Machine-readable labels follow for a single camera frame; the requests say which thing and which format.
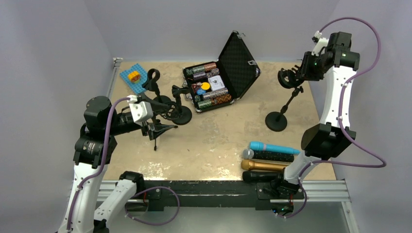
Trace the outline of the black tripod mic stand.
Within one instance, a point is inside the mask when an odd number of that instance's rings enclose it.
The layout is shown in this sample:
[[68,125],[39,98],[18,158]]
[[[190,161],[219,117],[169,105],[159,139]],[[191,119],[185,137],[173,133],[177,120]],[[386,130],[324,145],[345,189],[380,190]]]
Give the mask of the black tripod mic stand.
[[[152,119],[157,119],[158,124],[163,124],[163,123],[161,123],[161,119],[172,121],[173,119],[175,119],[178,116],[176,107],[177,107],[176,102],[173,102],[172,108],[168,112],[166,112],[166,113],[154,113],[153,112],[154,116],[151,118],[151,120]],[[154,151],[157,150],[156,140],[154,140]]]

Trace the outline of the black round-base mic stand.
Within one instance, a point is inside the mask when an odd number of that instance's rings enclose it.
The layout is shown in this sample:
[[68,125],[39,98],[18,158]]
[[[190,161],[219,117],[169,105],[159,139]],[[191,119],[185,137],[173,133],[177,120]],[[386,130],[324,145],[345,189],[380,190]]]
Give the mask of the black round-base mic stand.
[[160,78],[159,70],[155,68],[151,68],[147,72],[147,80],[142,84],[142,87],[148,91],[154,92],[156,97],[154,98],[155,101],[160,103],[168,103],[171,102],[171,99],[167,96],[160,95],[160,90],[157,84],[157,81]]

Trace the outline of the silver-head black microphone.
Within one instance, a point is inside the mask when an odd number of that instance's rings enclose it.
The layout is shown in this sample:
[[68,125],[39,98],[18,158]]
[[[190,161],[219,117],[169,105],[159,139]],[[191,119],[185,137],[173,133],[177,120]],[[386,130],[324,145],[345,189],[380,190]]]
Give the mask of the silver-head black microphone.
[[288,153],[279,153],[271,151],[259,151],[252,149],[244,149],[242,152],[243,159],[257,159],[291,163],[294,161],[294,155]]

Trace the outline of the blue microphone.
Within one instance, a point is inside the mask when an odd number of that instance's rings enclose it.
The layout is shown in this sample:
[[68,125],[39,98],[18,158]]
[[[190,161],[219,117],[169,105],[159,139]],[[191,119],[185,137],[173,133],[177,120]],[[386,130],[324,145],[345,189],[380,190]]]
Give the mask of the blue microphone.
[[277,146],[272,144],[265,144],[258,141],[252,141],[249,143],[249,148],[252,150],[258,151],[269,151],[269,152],[277,152],[277,153],[286,153],[286,154],[299,154],[300,150],[284,147],[284,146]]

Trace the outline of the gold microphone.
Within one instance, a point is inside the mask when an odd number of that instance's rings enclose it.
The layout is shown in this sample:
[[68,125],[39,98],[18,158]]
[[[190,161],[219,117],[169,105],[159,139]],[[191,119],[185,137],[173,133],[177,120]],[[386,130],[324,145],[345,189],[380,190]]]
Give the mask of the gold microphone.
[[287,165],[255,162],[252,160],[242,160],[240,166],[244,170],[264,170],[276,172],[283,171],[287,167]]

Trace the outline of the black microphone orange end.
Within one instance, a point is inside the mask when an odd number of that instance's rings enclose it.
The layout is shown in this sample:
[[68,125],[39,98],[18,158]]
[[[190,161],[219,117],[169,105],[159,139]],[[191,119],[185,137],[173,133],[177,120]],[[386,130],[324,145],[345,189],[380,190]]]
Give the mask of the black microphone orange end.
[[244,171],[242,173],[242,180],[247,183],[263,183],[282,179],[282,172]]

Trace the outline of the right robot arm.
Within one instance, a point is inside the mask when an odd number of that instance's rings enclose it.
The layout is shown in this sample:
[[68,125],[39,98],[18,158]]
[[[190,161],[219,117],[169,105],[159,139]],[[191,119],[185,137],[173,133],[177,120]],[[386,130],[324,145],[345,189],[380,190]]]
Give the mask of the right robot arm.
[[360,54],[351,51],[350,33],[332,33],[328,39],[319,33],[313,37],[315,47],[304,54],[300,66],[281,69],[278,81],[282,87],[301,91],[305,81],[326,80],[326,98],[320,121],[307,129],[301,140],[301,152],[284,168],[283,174],[271,182],[276,196],[296,194],[300,181],[318,163],[338,157],[356,138],[350,130],[348,116],[349,97],[341,97],[341,91],[351,91],[352,82],[360,63]]

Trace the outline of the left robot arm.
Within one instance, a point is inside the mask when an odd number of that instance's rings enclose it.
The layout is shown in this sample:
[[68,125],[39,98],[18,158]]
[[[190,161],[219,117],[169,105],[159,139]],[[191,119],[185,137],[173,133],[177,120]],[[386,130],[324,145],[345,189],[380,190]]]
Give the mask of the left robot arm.
[[113,218],[125,210],[131,199],[142,199],[147,205],[161,197],[164,187],[146,186],[143,175],[125,171],[108,197],[98,204],[103,177],[117,146],[116,136],[141,130],[155,140],[172,125],[156,120],[166,114],[171,103],[161,103],[144,94],[124,98],[128,107],[116,112],[116,103],[106,96],[91,98],[84,111],[85,124],[75,143],[74,177],[66,213],[58,229],[60,233],[107,233]]

